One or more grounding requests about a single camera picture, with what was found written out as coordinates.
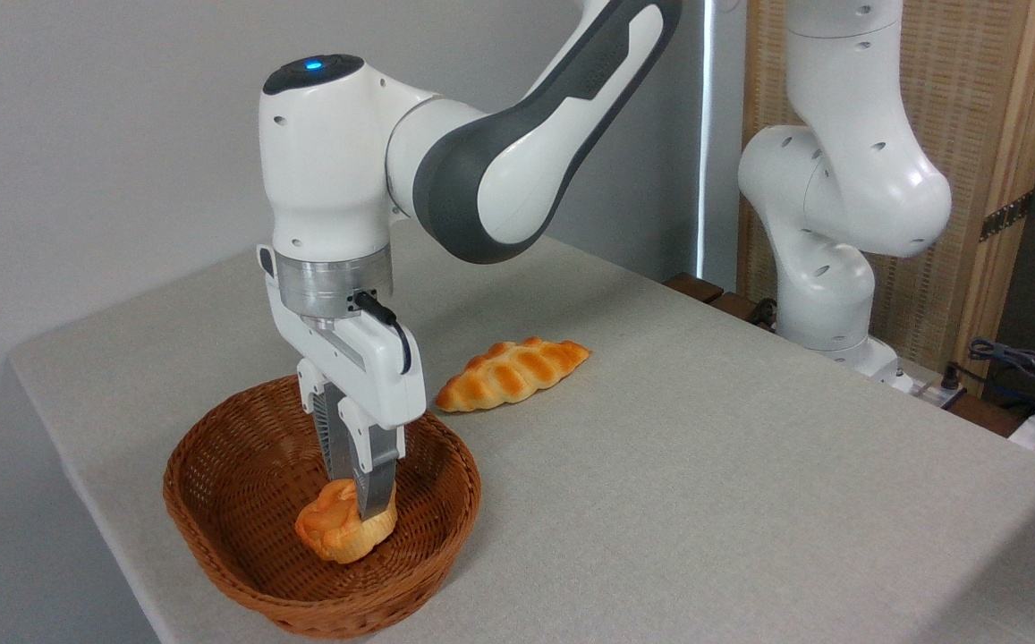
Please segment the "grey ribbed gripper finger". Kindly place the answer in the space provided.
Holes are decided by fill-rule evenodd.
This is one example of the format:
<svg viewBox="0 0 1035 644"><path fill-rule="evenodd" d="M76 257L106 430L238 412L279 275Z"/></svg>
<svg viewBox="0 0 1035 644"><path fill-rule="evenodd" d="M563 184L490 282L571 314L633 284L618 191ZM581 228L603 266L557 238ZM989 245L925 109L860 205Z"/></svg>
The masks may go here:
<svg viewBox="0 0 1035 644"><path fill-rule="evenodd" d="M351 436L341 416L345 394L309 359L301 359L297 375L301 407L313 418L328 479L353 479Z"/></svg>
<svg viewBox="0 0 1035 644"><path fill-rule="evenodd" d="M350 398L338 403L343 423L342 473L356 484L363 521L385 513L394 492L397 462L405 457L405 428L382 427Z"/></svg>

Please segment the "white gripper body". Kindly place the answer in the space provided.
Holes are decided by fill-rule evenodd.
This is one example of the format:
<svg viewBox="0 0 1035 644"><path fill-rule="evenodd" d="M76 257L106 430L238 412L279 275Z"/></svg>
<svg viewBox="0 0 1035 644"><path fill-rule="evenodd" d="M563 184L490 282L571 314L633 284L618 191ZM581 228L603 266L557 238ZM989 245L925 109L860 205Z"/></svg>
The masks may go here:
<svg viewBox="0 0 1035 644"><path fill-rule="evenodd" d="M411 350L411 369L403 372L405 351L393 327L382 325L367 311L357 317L328 319L313 326L280 302L276 270L279 256L257 246L259 265L267 270L267 294L277 331L301 356L309 359L345 396L382 427L408 425L427 410L426 383L418 343L403 330Z"/></svg>

